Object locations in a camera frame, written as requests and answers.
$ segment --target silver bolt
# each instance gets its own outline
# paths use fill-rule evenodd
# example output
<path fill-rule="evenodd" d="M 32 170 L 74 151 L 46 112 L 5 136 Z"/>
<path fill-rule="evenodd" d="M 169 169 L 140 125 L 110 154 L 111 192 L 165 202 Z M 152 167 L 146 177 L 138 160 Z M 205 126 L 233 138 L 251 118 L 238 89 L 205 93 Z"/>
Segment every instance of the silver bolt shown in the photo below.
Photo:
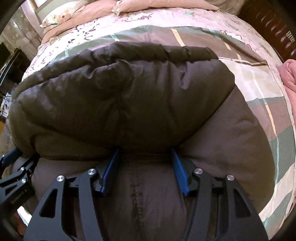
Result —
<path fill-rule="evenodd" d="M 65 177 L 62 176 L 62 175 L 60 175 L 60 176 L 57 177 L 57 181 L 58 182 L 62 182 L 64 179 L 65 179 Z"/>
<path fill-rule="evenodd" d="M 233 181 L 234 180 L 234 176 L 233 175 L 227 175 L 227 180 L 228 181 Z"/>
<path fill-rule="evenodd" d="M 96 169 L 89 169 L 88 171 L 87 171 L 87 174 L 88 175 L 93 175 L 93 174 L 95 174 L 96 173 Z"/>
<path fill-rule="evenodd" d="M 200 174 L 202 174 L 202 173 L 203 173 L 203 170 L 202 170 L 202 169 L 200 169 L 200 168 L 197 168 L 197 169 L 195 169 L 195 170 L 194 170 L 194 172 L 195 172 L 195 174 L 198 174 L 198 175 L 200 175 Z"/>

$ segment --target pink cloth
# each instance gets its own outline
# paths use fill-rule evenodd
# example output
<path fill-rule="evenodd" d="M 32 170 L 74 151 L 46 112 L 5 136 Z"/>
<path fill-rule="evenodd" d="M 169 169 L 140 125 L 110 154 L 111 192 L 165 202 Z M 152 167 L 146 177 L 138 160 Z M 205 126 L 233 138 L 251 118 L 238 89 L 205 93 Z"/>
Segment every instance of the pink cloth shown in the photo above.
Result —
<path fill-rule="evenodd" d="M 277 67 L 281 80 L 285 86 L 287 95 L 291 102 L 294 123 L 296 122 L 296 60 L 288 59 Z"/>

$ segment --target white pillow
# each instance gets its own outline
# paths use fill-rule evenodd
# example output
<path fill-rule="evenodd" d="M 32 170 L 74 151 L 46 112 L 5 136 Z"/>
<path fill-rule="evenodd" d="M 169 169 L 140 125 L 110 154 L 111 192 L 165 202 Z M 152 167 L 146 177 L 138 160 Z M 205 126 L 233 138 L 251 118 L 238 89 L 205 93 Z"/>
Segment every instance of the white pillow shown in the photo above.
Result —
<path fill-rule="evenodd" d="M 88 4 L 87 1 L 74 1 L 63 4 L 51 11 L 42 21 L 40 27 L 46 28 L 52 24 L 62 24 L 82 11 Z"/>

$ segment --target bed sheet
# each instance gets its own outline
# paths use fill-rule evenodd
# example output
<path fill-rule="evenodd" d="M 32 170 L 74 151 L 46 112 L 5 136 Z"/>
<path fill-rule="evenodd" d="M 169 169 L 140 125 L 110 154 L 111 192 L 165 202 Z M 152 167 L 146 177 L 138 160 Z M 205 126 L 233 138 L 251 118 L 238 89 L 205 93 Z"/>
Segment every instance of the bed sheet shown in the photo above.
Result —
<path fill-rule="evenodd" d="M 204 41 L 200 41 L 201 36 L 205 37 Z M 221 45 L 211 46 L 209 36 L 220 39 Z M 47 64 L 114 41 L 209 46 L 234 73 L 236 85 L 265 130 L 274 156 L 274 195 L 260 213 L 269 238 L 274 236 L 293 205 L 296 185 L 295 125 L 276 69 L 281 61 L 272 47 L 252 26 L 227 13 L 171 8 L 148 9 L 119 17 L 111 14 L 70 29 L 41 46 L 24 81 Z"/>

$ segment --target puffer jacket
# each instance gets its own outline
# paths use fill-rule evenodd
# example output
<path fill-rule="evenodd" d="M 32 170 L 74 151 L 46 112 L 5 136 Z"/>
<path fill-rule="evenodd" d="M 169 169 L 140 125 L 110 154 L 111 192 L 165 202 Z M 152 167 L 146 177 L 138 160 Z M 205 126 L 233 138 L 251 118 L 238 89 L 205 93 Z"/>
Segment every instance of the puffer jacket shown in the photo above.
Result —
<path fill-rule="evenodd" d="M 24 155 L 41 156 L 31 212 L 58 175 L 82 173 L 120 147 L 111 194 L 94 201 L 111 240 L 181 240 L 192 198 L 178 188 L 172 147 L 213 176 L 234 175 L 258 212 L 273 193 L 264 130 L 209 48 L 115 42 L 84 50 L 20 83 L 9 123 Z"/>

